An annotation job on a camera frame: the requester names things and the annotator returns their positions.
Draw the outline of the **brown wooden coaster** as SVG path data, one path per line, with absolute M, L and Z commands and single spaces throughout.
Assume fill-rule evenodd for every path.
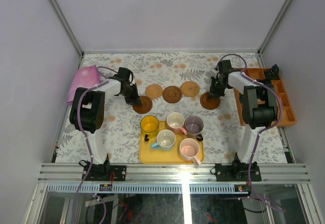
M 182 91 L 177 86 L 168 86 L 162 92 L 162 97 L 167 103 L 177 103 L 182 98 Z
M 148 113 L 152 109 L 152 99 L 147 96 L 140 96 L 141 105 L 133 105 L 133 110 L 138 114 Z
M 207 110 L 215 110 L 220 105 L 220 98 L 209 98 L 209 93 L 206 92 L 200 97 L 201 106 Z

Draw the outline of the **purple mug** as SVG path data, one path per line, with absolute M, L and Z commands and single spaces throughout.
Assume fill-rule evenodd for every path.
M 197 116 L 186 118 L 184 127 L 187 131 L 187 137 L 196 139 L 199 142 L 203 141 L 202 130 L 204 128 L 204 123 L 201 118 Z

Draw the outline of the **pink mug cream inside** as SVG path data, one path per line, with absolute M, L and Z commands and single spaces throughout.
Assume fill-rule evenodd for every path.
M 182 114 L 173 112 L 167 116 L 168 128 L 175 134 L 187 135 L 187 131 L 184 128 L 185 119 Z

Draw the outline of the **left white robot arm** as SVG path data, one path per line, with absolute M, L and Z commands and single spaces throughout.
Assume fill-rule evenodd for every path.
M 90 159 L 96 164 L 93 174 L 102 181 L 111 175 L 111 168 L 104 164 L 108 155 L 101 133 L 105 101 L 118 96 L 123 96 L 128 105 L 142 106 L 133 72 L 123 67 L 93 85 L 77 86 L 69 115 L 70 123 L 86 139 Z

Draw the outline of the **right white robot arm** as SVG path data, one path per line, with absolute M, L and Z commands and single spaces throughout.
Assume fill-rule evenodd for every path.
M 244 180 L 250 169 L 246 165 L 253 161 L 261 134 L 278 119 L 278 96 L 271 85 L 265 85 L 245 74 L 245 70 L 234 69 L 230 60 L 218 62 L 217 75 L 211 78 L 208 99 L 225 95 L 225 90 L 234 88 L 241 94 L 242 118 L 245 122 L 243 141 L 232 167 L 232 176 Z

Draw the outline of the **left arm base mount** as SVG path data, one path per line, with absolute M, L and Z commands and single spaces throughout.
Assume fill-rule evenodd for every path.
M 83 168 L 82 178 L 85 181 L 110 181 L 122 182 L 126 179 L 127 166 L 112 165 L 107 157 L 103 164 L 92 164 L 89 161 L 81 160 L 78 164 Z

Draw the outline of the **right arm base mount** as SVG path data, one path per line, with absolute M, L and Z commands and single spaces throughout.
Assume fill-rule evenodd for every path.
M 251 165 L 249 163 L 242 163 L 238 159 L 237 154 L 235 154 L 235 158 L 230 165 L 215 164 L 210 173 L 220 182 L 248 182 L 248 174 L 250 174 L 252 182 L 261 182 L 262 180 L 257 162 L 252 162 Z

